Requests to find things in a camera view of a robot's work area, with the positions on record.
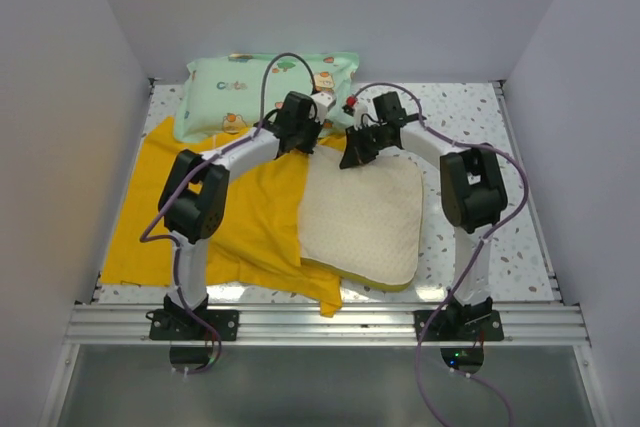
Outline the cream yellow-edged pillow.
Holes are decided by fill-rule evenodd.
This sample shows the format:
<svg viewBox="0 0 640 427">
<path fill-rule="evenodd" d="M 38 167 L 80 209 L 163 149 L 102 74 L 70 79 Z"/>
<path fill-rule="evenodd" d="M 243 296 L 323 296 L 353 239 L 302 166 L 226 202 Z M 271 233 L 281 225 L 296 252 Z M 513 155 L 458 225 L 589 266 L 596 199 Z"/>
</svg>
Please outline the cream yellow-edged pillow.
<svg viewBox="0 0 640 427">
<path fill-rule="evenodd" d="M 310 157 L 298 209 L 301 259 L 361 285 L 398 292 L 413 281 L 423 218 L 422 172 L 399 154 L 342 169 L 343 153 Z"/>
</svg>

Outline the yellow pillowcase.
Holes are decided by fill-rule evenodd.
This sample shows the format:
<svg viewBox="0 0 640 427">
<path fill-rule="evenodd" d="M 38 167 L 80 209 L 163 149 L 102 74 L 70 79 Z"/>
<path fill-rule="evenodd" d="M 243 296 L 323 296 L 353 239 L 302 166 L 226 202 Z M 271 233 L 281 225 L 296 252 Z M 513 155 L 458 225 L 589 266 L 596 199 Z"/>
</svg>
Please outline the yellow pillowcase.
<svg viewBox="0 0 640 427">
<path fill-rule="evenodd" d="M 173 127 L 173 119 L 166 118 L 142 142 L 102 271 L 106 284 L 166 287 L 171 282 L 167 229 L 162 224 L 153 229 L 155 242 L 139 238 L 157 214 L 175 157 L 187 147 L 175 140 Z M 223 221 L 209 245 L 208 284 L 239 281 L 303 295 L 318 301 L 326 317 L 341 308 L 339 275 L 301 258 L 298 208 L 309 168 L 309 157 L 293 152 L 230 184 Z"/>
</svg>

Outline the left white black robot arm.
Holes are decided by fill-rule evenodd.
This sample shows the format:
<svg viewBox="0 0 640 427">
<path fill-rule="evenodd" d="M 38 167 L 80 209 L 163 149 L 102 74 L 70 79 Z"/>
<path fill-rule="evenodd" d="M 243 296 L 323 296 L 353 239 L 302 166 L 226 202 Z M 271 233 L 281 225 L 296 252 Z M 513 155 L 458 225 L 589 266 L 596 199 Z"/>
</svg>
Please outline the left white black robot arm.
<svg viewBox="0 0 640 427">
<path fill-rule="evenodd" d="M 223 341 L 234 337 L 236 317 L 208 310 L 209 243 L 221 226 L 231 183 L 258 166 L 291 152 L 312 153 L 334 95 L 290 92 L 281 107 L 262 114 L 246 133 L 204 153 L 181 151 L 162 190 L 158 213 L 142 243 L 170 242 L 171 284 L 161 308 L 147 313 L 155 341 Z"/>
</svg>

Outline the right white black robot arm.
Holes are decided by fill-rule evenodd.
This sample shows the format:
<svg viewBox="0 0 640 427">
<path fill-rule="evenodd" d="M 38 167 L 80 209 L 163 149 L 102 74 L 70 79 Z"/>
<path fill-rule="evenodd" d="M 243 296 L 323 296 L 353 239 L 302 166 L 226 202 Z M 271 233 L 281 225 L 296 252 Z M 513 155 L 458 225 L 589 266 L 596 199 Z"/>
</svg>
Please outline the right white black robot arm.
<svg viewBox="0 0 640 427">
<path fill-rule="evenodd" d="M 355 96 L 343 110 L 353 117 L 346 130 L 342 169 L 364 166 L 389 147 L 413 153 L 439 172 L 442 211 L 454 228 L 454 282 L 445 300 L 434 309 L 413 312 L 419 341 L 502 341 L 499 313 L 489 288 L 490 229 L 501 220 L 508 204 L 496 154 L 487 145 L 462 147 L 423 128 L 416 114 L 408 114 L 395 92 L 373 100 L 370 116 Z"/>
</svg>

